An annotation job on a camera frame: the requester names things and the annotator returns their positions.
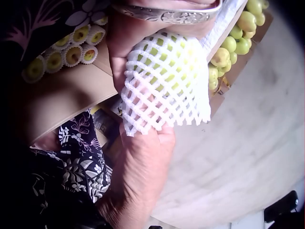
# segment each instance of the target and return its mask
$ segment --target green apple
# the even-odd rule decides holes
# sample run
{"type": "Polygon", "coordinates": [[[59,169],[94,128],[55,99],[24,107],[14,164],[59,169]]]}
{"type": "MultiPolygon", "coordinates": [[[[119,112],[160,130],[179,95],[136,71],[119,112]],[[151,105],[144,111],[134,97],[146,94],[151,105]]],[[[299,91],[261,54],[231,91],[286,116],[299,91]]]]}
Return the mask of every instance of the green apple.
{"type": "Polygon", "coordinates": [[[235,52],[230,53],[230,61],[232,64],[237,62],[237,54],[235,52]]]}
{"type": "Polygon", "coordinates": [[[218,78],[218,70],[217,67],[209,63],[209,81],[213,82],[218,78]]]}
{"type": "Polygon", "coordinates": [[[90,61],[90,60],[93,59],[94,55],[95,55],[95,51],[94,51],[94,50],[88,50],[88,51],[85,53],[85,55],[84,55],[84,60],[85,60],[85,61],[90,61]]]}
{"type": "Polygon", "coordinates": [[[236,42],[236,50],[235,53],[237,55],[245,55],[249,52],[249,44],[245,38],[240,38],[238,42],[236,42]]]}
{"type": "Polygon", "coordinates": [[[101,33],[101,32],[100,32],[100,33],[96,33],[96,34],[92,37],[91,42],[92,42],[92,43],[98,42],[98,41],[101,39],[101,37],[102,37],[102,33],[101,33]]]}
{"type": "Polygon", "coordinates": [[[218,78],[222,77],[224,75],[224,72],[218,71],[218,78]]]}
{"type": "Polygon", "coordinates": [[[255,15],[255,18],[256,18],[256,24],[258,26],[262,26],[263,24],[265,24],[266,17],[263,13],[255,15]]]}
{"type": "Polygon", "coordinates": [[[81,57],[81,50],[79,47],[73,47],[67,51],[66,60],[68,64],[75,64],[81,57]]]}
{"type": "Polygon", "coordinates": [[[218,86],[218,79],[214,80],[214,81],[209,81],[209,89],[210,90],[215,90],[218,86]]]}
{"type": "Polygon", "coordinates": [[[36,79],[43,73],[43,62],[36,58],[25,69],[26,75],[30,79],[36,79]]]}
{"type": "Polygon", "coordinates": [[[225,67],[229,63],[230,53],[225,48],[219,48],[211,59],[211,63],[216,67],[225,67]]]}
{"type": "Polygon", "coordinates": [[[48,69],[57,69],[62,64],[61,55],[60,53],[56,52],[49,56],[47,61],[47,68],[48,69]]]}
{"type": "Polygon", "coordinates": [[[228,36],[225,38],[224,42],[221,44],[222,48],[225,48],[229,53],[234,52],[236,49],[236,41],[233,37],[228,36]]]}
{"type": "Polygon", "coordinates": [[[245,32],[253,32],[256,30],[256,18],[248,11],[243,11],[237,20],[237,25],[245,32]]]}
{"type": "Polygon", "coordinates": [[[245,39],[252,38],[255,35],[255,33],[256,33],[256,30],[253,31],[253,32],[245,32],[245,31],[243,31],[242,37],[245,38],[245,39]]]}
{"type": "Polygon", "coordinates": [[[230,71],[231,67],[232,67],[232,62],[229,60],[229,63],[228,63],[227,66],[225,66],[225,67],[219,67],[219,68],[217,68],[217,69],[218,69],[218,72],[224,72],[224,73],[226,73],[226,72],[230,71]]]}
{"type": "Polygon", "coordinates": [[[251,46],[252,46],[252,41],[251,41],[251,39],[247,38],[246,41],[247,41],[247,43],[248,43],[249,48],[251,48],[251,46]]]}
{"type": "Polygon", "coordinates": [[[73,40],[75,42],[83,41],[84,39],[86,39],[88,33],[89,33],[89,26],[85,25],[74,32],[73,40]]]}
{"type": "Polygon", "coordinates": [[[55,43],[56,46],[61,47],[64,46],[70,39],[70,34],[61,38],[58,42],[55,43]]]}
{"type": "Polygon", "coordinates": [[[262,8],[267,9],[269,7],[269,2],[267,0],[260,0],[262,3],[262,8]]]}
{"type": "Polygon", "coordinates": [[[254,15],[263,12],[262,3],[260,0],[248,0],[246,7],[247,10],[254,15]]]}
{"type": "Polygon", "coordinates": [[[239,39],[242,37],[242,29],[239,28],[237,25],[234,25],[230,35],[234,38],[234,39],[239,39]]]}

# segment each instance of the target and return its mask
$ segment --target silver bracelet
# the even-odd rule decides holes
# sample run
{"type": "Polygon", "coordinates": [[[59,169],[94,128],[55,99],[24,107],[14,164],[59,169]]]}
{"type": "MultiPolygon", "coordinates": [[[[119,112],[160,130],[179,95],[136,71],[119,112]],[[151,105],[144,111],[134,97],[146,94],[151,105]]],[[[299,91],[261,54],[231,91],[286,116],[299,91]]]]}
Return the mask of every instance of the silver bracelet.
{"type": "Polygon", "coordinates": [[[162,21],[169,24],[196,24],[214,18],[221,9],[223,0],[216,0],[212,8],[202,10],[146,8],[136,5],[112,7],[125,15],[148,21],[162,21]]]}

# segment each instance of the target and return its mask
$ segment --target white marble floor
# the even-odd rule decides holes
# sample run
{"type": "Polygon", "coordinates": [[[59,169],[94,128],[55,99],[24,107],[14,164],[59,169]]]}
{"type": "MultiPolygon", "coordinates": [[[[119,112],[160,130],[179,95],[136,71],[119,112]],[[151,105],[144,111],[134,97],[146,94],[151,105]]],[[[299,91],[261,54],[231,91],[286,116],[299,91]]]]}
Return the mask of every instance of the white marble floor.
{"type": "Polygon", "coordinates": [[[211,123],[175,129],[168,182],[152,214],[158,220],[180,229],[234,222],[304,179],[304,49],[273,15],[211,123]]]}

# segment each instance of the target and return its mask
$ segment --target apple in foam net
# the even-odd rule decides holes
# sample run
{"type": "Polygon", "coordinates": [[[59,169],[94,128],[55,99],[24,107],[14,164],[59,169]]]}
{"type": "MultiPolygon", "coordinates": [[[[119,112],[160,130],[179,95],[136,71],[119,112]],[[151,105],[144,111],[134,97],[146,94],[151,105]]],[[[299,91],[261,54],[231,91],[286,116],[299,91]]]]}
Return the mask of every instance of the apple in foam net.
{"type": "Polygon", "coordinates": [[[88,33],[89,33],[89,26],[85,25],[82,28],[79,28],[78,30],[76,30],[74,32],[73,40],[75,42],[80,42],[80,41],[86,39],[88,33]]]}
{"type": "Polygon", "coordinates": [[[230,35],[234,38],[234,39],[239,39],[242,37],[242,29],[239,28],[237,25],[234,25],[232,30],[230,31],[230,35]]]}
{"type": "Polygon", "coordinates": [[[256,30],[256,18],[248,11],[243,11],[237,20],[237,25],[245,32],[254,32],[256,30]]]}
{"type": "Polygon", "coordinates": [[[70,40],[70,34],[61,38],[58,42],[55,43],[56,46],[61,47],[64,46],[70,40]]]}
{"type": "Polygon", "coordinates": [[[236,42],[236,50],[235,53],[237,55],[245,55],[249,52],[249,44],[244,38],[240,38],[238,42],[236,42]]]}
{"type": "Polygon", "coordinates": [[[221,44],[220,47],[225,48],[229,51],[229,53],[232,53],[236,49],[236,41],[233,37],[228,36],[225,38],[224,42],[221,44]]]}
{"type": "Polygon", "coordinates": [[[60,67],[61,63],[62,63],[62,59],[60,53],[58,52],[53,53],[48,58],[47,68],[51,70],[57,69],[58,67],[60,67]]]}
{"type": "Polygon", "coordinates": [[[43,73],[43,62],[36,58],[25,69],[26,75],[30,79],[36,79],[43,73]]]}
{"type": "Polygon", "coordinates": [[[95,51],[94,51],[94,50],[88,50],[88,51],[85,53],[85,55],[84,55],[84,60],[85,60],[85,61],[90,61],[90,60],[93,59],[94,55],[95,55],[95,51]]]}
{"type": "Polygon", "coordinates": [[[79,58],[81,57],[81,50],[79,47],[72,47],[67,51],[66,54],[66,61],[68,64],[75,64],[78,62],[79,58]]]}
{"type": "Polygon", "coordinates": [[[98,42],[101,39],[101,37],[102,37],[102,33],[96,33],[92,37],[91,42],[92,43],[98,42]]]}

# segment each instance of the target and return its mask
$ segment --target white foam mesh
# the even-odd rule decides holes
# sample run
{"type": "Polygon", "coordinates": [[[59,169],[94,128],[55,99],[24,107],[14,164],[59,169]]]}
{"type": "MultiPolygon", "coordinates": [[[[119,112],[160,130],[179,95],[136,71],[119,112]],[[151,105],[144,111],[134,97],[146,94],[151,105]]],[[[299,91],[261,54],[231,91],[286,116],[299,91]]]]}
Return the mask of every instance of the white foam mesh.
{"type": "Polygon", "coordinates": [[[209,71],[201,44],[163,31],[146,37],[129,53],[122,90],[128,136],[151,127],[210,121],[209,71]]]}

